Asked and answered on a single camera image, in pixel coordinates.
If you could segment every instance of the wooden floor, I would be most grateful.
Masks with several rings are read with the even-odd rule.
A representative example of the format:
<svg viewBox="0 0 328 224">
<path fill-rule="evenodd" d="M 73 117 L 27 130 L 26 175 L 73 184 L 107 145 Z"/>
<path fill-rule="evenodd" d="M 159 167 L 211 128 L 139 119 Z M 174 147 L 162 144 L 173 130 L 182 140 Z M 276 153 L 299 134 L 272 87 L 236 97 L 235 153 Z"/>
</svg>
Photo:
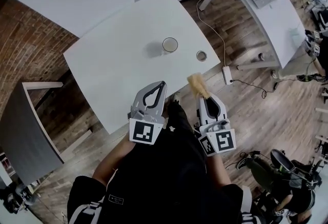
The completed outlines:
<svg viewBox="0 0 328 224">
<path fill-rule="evenodd" d="M 198 20 L 197 2 L 198 0 L 187 0 L 182 4 L 197 22 L 221 60 L 221 64 L 209 70 L 204 77 L 210 91 L 225 103 L 231 125 L 236 130 L 238 148 L 236 151 L 223 155 L 224 164 L 227 166 L 238 161 L 241 152 L 255 149 L 268 155 L 273 148 L 284 149 L 290 159 L 307 163 L 313 155 L 313 148 L 316 144 L 313 134 L 316 130 L 317 114 L 315 114 L 314 108 L 320 101 L 321 86 L 316 82 L 285 81 L 279 84 L 274 93 L 268 93 L 265 99 L 262 99 L 260 89 L 239 82 L 225 86 L 221 73 L 223 44 L 212 30 Z M 269 69 L 238 71 L 235 68 L 238 64 L 257 60 L 260 52 L 269 52 L 267 56 L 270 54 L 263 35 L 242 2 L 240 0 L 213 0 L 201 13 L 201 17 L 224 38 L 226 62 L 232 69 L 232 77 L 271 91 L 275 81 L 271 78 Z M 308 15 L 302 14 L 301 18 L 306 28 L 313 28 Z M 58 95 L 59 101 L 60 89 L 58 90 L 54 94 Z M 79 124 L 85 128 L 91 124 L 98 126 L 95 127 L 95 132 L 74 151 L 71 159 L 54 171 L 38 190 L 40 198 L 32 210 L 44 223 L 64 222 L 63 214 L 66 213 L 67 200 L 75 177 L 91 176 L 98 163 L 128 130 L 128 127 L 124 126 L 109 135 L 99 126 L 94 115 L 88 113 L 90 109 L 87 104 L 83 104 L 83 95 L 79 93 L 74 82 L 65 94 L 69 96 L 70 92 L 78 96 L 79 104 L 74 114 L 71 114 L 72 119 L 69 120 L 69 123 L 74 123 L 75 128 L 78 128 Z M 195 123 L 197 117 L 194 97 L 188 87 L 183 88 L 181 92 L 182 106 L 190 122 Z M 53 95 L 52 100 L 49 101 L 52 103 L 49 105 L 52 112 L 57 112 L 54 111 L 58 107 L 55 100 L 56 95 Z M 72 104 L 67 105 L 67 108 L 73 109 Z M 45 104 L 40 107 L 38 113 L 43 116 L 43 121 L 49 121 L 47 116 L 51 112 L 47 111 Z M 58 119 L 58 123 L 67 123 L 67 121 Z M 62 124 L 53 123 L 48 126 L 48 129 L 54 132 L 53 136 L 56 139 L 61 139 L 58 140 L 57 145 L 64 146 L 61 141 L 65 142 L 70 138 L 70 134 L 63 131 Z M 256 186 L 247 169 L 237 171 L 232 165 L 228 171 L 234 183 L 248 185 L 252 188 Z"/>
</svg>

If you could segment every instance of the white cable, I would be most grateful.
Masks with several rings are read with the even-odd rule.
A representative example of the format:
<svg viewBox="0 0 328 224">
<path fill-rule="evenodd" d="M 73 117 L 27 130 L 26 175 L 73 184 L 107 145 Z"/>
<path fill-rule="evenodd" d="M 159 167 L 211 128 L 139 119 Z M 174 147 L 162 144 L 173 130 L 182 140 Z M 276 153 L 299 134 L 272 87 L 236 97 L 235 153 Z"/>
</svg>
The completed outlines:
<svg viewBox="0 0 328 224">
<path fill-rule="evenodd" d="M 206 24 L 208 27 L 210 27 L 222 40 L 223 42 L 223 48 L 224 48 L 224 53 L 223 53 L 223 62 L 224 62 L 224 66 L 226 66 L 226 44 L 223 40 L 223 38 L 212 28 L 212 26 L 208 25 L 207 23 L 205 23 L 202 19 L 200 19 L 200 16 L 199 16 L 199 9 L 198 9 L 198 4 L 201 0 L 198 1 L 198 3 L 196 4 L 196 9 L 197 9 L 197 14 L 198 14 L 198 18 L 201 22 L 203 22 L 204 24 Z"/>
</svg>

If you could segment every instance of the power strip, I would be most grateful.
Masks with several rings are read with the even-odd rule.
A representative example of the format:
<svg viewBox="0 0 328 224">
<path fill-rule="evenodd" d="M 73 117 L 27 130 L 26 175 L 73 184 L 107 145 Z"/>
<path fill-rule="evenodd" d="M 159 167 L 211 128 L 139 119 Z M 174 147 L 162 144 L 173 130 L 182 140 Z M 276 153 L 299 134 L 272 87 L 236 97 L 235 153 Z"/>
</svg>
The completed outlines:
<svg viewBox="0 0 328 224">
<path fill-rule="evenodd" d="M 230 72 L 230 67 L 229 66 L 223 67 L 222 72 L 223 72 L 225 84 L 231 85 L 232 84 L 232 76 L 231 76 L 231 72 Z"/>
</svg>

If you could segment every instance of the white table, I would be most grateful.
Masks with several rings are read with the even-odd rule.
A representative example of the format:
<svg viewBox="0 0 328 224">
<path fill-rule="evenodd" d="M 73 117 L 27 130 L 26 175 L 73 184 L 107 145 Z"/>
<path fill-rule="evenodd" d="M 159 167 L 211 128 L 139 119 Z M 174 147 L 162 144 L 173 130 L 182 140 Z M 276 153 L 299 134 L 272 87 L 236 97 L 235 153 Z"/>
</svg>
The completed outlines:
<svg viewBox="0 0 328 224">
<path fill-rule="evenodd" d="M 178 41 L 178 49 L 160 55 L 167 37 Z M 199 50 L 207 54 L 203 62 L 196 58 Z M 128 122 L 127 113 L 143 87 L 164 80 L 169 96 L 188 83 L 189 75 L 220 63 L 178 0 L 140 0 L 100 23 L 64 56 L 108 133 Z"/>
<path fill-rule="evenodd" d="M 204 10 L 211 0 L 204 0 L 200 10 Z M 259 9 L 253 0 L 241 0 L 258 24 L 269 45 L 274 59 L 238 66 L 239 70 L 280 67 L 284 68 L 292 59 L 305 39 L 304 26 L 290 0 L 275 0 Z"/>
</svg>

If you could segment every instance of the black shirt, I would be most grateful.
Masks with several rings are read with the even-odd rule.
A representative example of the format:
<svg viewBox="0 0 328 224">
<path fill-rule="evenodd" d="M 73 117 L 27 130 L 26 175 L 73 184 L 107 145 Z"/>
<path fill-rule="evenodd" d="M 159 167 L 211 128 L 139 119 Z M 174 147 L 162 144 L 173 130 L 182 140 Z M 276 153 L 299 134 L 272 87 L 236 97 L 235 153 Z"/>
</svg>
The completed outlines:
<svg viewBox="0 0 328 224">
<path fill-rule="evenodd" d="M 206 173 L 205 155 L 189 132 L 162 130 L 153 146 L 137 144 L 123 159 L 107 191 L 85 176 L 77 177 L 68 201 L 75 209 L 104 198 L 99 223 L 126 221 L 240 222 L 242 189 L 215 187 Z M 90 223 L 85 217 L 76 223 Z"/>
<path fill-rule="evenodd" d="M 318 60 L 328 76 L 328 37 L 323 37 L 320 43 L 320 54 Z"/>
</svg>

